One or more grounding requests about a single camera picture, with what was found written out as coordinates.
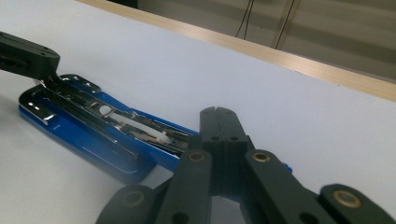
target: wooden table edge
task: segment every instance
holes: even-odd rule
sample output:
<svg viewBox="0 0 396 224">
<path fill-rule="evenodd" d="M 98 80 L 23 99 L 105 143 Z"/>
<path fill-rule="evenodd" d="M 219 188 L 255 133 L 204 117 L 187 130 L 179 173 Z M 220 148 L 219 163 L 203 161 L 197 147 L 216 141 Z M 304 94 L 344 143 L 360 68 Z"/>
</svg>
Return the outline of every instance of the wooden table edge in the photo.
<svg viewBox="0 0 396 224">
<path fill-rule="evenodd" d="M 185 36 L 222 46 L 248 56 L 277 64 L 298 73 L 321 78 L 352 90 L 365 92 L 396 102 L 396 84 L 374 77 L 367 77 L 341 68 L 315 62 L 300 56 L 271 49 L 233 36 L 220 34 L 181 21 L 167 19 L 145 11 L 124 7 L 106 0 L 78 0 L 81 3 L 125 18 L 141 21 Z"/>
</svg>

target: blue stapler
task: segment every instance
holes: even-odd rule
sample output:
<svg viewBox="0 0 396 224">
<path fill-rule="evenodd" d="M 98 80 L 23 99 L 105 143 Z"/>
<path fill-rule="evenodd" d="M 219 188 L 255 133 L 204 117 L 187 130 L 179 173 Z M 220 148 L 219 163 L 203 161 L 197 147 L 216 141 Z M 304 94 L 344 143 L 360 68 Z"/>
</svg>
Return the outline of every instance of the blue stapler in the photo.
<svg viewBox="0 0 396 224">
<path fill-rule="evenodd" d="M 0 32 L 0 69 L 37 84 L 20 97 L 21 116 L 124 183 L 159 164 L 174 171 L 197 133 L 131 108 L 77 75 L 57 76 L 55 51 Z"/>
</svg>

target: table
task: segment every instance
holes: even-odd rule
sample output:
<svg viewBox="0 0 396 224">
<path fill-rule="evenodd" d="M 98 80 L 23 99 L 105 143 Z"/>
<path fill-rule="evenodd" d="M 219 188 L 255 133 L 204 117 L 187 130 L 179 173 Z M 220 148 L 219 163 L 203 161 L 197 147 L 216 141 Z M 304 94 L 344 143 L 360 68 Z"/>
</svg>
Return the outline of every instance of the table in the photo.
<svg viewBox="0 0 396 224">
<path fill-rule="evenodd" d="M 230 108 L 256 148 L 288 163 L 308 189 L 346 184 L 396 217 L 394 84 L 131 8 L 84 2 L 121 15 L 76 1 L 2 0 L 0 27 L 57 51 L 60 75 L 79 74 L 127 105 L 187 128 L 199 129 L 206 107 Z M 18 97 L 32 80 L 4 71 L 0 79 L 0 223 L 93 223 L 122 184 L 19 117 Z M 158 167 L 145 183 L 168 176 Z M 237 204 L 215 204 L 229 210 L 214 210 L 214 223 L 243 223 Z"/>
</svg>

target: black cable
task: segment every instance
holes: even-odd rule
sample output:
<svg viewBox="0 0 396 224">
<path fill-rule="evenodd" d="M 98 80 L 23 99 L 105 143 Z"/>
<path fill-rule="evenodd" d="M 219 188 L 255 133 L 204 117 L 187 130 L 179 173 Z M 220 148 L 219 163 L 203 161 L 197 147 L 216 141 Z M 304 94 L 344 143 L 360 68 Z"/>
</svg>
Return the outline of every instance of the black cable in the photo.
<svg viewBox="0 0 396 224">
<path fill-rule="evenodd" d="M 247 14 L 247 26 L 245 28 L 245 35 L 244 35 L 244 39 L 247 38 L 247 33 L 248 33 L 248 21 L 250 20 L 250 14 L 251 14 L 251 9 L 253 8 L 253 4 L 254 4 L 254 0 L 251 0 L 251 5 L 250 5 L 250 10 Z"/>
<path fill-rule="evenodd" d="M 242 28 L 242 25 L 244 24 L 245 17 L 247 16 L 247 13 L 248 13 L 248 8 L 249 8 L 249 6 L 250 6 L 250 3 L 251 3 L 251 1 L 252 1 L 252 0 L 248 0 L 248 3 L 247 3 L 247 9 L 245 10 L 244 19 L 242 19 L 242 21 L 241 21 L 241 25 L 239 25 L 239 29 L 238 29 L 238 32 L 236 33 L 235 37 L 238 37 L 238 35 L 239 35 L 239 32 L 241 31 L 241 28 Z"/>
</svg>

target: gray wall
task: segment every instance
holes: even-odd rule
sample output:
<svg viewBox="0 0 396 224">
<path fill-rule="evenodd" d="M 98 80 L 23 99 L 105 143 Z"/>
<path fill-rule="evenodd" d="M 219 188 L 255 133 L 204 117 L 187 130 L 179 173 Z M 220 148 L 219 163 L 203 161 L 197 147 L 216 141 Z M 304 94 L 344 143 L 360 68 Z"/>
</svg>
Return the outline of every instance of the gray wall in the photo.
<svg viewBox="0 0 396 224">
<path fill-rule="evenodd" d="M 248 0 L 141 0 L 139 8 L 235 35 L 247 4 Z M 396 80 L 395 0 L 255 0 L 247 40 Z"/>
</svg>

